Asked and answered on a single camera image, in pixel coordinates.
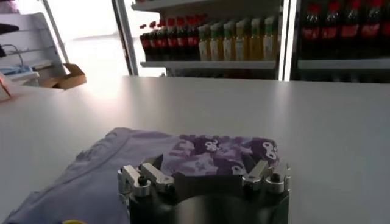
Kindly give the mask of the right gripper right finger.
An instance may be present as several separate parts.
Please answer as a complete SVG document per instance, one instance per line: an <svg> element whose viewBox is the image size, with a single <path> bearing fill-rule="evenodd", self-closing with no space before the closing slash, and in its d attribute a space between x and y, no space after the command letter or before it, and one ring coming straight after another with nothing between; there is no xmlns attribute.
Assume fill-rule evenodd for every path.
<svg viewBox="0 0 390 224"><path fill-rule="evenodd" d="M291 192L291 167L288 163L270 165L264 159L255 160L249 154L242 154L246 173L242 176L244 194L265 191L269 194Z"/></svg>

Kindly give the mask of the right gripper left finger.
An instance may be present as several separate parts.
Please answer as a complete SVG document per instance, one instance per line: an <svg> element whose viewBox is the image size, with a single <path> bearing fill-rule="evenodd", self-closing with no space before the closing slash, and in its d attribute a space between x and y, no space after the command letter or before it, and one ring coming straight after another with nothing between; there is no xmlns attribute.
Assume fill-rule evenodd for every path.
<svg viewBox="0 0 390 224"><path fill-rule="evenodd" d="M163 155L159 155L145 159L138 167L122 166L117 171L119 193L147 197L154 189L162 194L173 194L175 181L160 170L162 161Z"/></svg>

